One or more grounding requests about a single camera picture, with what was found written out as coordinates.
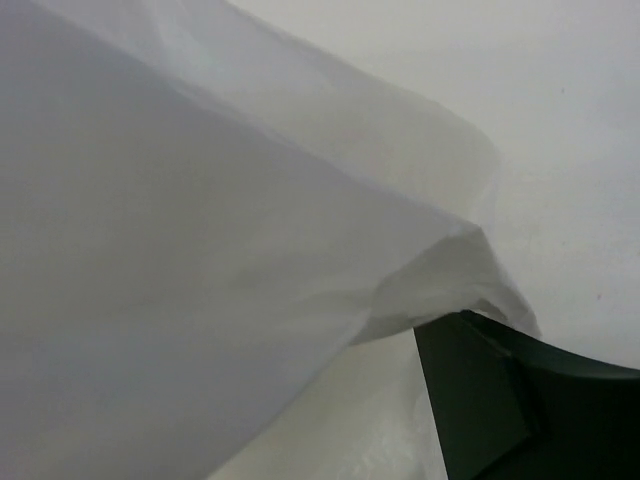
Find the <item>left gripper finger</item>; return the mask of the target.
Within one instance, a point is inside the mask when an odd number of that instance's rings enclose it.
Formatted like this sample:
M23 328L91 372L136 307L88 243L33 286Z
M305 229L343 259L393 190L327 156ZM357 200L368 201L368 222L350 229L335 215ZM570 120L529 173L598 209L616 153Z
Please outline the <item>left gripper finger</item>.
M471 311L414 335L449 478L638 478L638 370Z

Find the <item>white plastic bag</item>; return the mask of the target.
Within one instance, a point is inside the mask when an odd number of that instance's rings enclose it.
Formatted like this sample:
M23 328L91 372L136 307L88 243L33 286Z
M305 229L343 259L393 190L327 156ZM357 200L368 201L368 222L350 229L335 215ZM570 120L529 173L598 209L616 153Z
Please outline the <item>white plastic bag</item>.
M204 479L353 344L539 328L474 125L224 1L1 5L1 475Z

